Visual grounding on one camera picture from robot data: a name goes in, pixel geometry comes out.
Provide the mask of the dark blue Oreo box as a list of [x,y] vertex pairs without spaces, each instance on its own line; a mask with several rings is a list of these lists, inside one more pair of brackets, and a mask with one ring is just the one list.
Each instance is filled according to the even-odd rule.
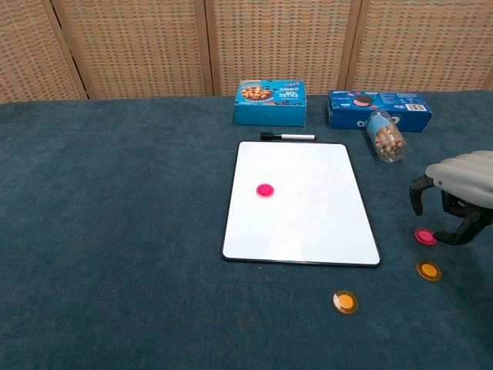
[[387,112],[402,132],[423,132],[431,107],[417,92],[331,90],[327,98],[328,123],[334,129],[363,130],[373,112]]

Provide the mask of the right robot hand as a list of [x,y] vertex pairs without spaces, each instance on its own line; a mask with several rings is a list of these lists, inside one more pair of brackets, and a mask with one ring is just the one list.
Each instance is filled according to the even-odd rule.
[[434,232],[438,242],[467,244],[493,224],[493,151],[478,150],[428,166],[410,185],[416,215],[423,214],[422,193],[433,187],[441,190],[443,211],[462,219],[454,232]]

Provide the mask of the yellow round magnet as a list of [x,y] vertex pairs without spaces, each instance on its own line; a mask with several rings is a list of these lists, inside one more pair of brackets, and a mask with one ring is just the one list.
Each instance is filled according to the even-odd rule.
[[332,301],[334,308],[344,315],[352,315],[358,309],[357,298],[349,291],[336,291]]
[[439,281],[442,278],[442,271],[434,262],[419,261],[416,264],[417,273],[427,281]]

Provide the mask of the white magnetic whiteboard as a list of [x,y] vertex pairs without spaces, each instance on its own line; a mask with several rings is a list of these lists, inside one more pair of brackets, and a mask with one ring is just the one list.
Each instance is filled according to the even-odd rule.
[[[271,184],[274,194],[256,188]],[[381,255],[340,143],[239,143],[222,255],[229,261],[376,267]]]

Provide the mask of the light blue cookie box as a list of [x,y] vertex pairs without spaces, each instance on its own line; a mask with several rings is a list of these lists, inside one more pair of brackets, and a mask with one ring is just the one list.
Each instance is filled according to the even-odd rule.
[[233,105],[236,125],[304,127],[306,124],[303,80],[243,80]]

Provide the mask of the whiteboard marker pen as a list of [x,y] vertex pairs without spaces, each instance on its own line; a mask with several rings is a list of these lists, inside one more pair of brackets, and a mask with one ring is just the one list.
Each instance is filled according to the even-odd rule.
[[262,132],[260,134],[260,139],[262,141],[315,141],[317,138],[313,134],[294,134],[294,133],[272,133],[272,132]]

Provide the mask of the clear jar of wafer sticks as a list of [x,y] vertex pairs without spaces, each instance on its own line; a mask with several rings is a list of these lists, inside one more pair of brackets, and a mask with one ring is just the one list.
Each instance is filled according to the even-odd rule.
[[366,130],[377,156],[382,161],[394,163],[404,158],[406,141],[386,111],[373,111],[367,121]]

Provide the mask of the blue table cloth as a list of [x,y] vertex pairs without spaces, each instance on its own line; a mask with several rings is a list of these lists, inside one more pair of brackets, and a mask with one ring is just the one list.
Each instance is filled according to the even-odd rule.
[[393,164],[308,99],[302,132],[348,149],[376,268],[222,258],[236,147],[261,131],[230,97],[0,105],[0,370],[493,370],[493,225],[424,246],[415,229],[458,220],[436,189],[421,216],[408,196],[427,165],[493,150],[493,91],[424,99]]

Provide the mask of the woven folding screen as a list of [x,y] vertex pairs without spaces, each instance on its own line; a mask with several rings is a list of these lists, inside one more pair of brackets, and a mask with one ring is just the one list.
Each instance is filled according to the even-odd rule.
[[493,0],[0,0],[0,104],[493,90]]

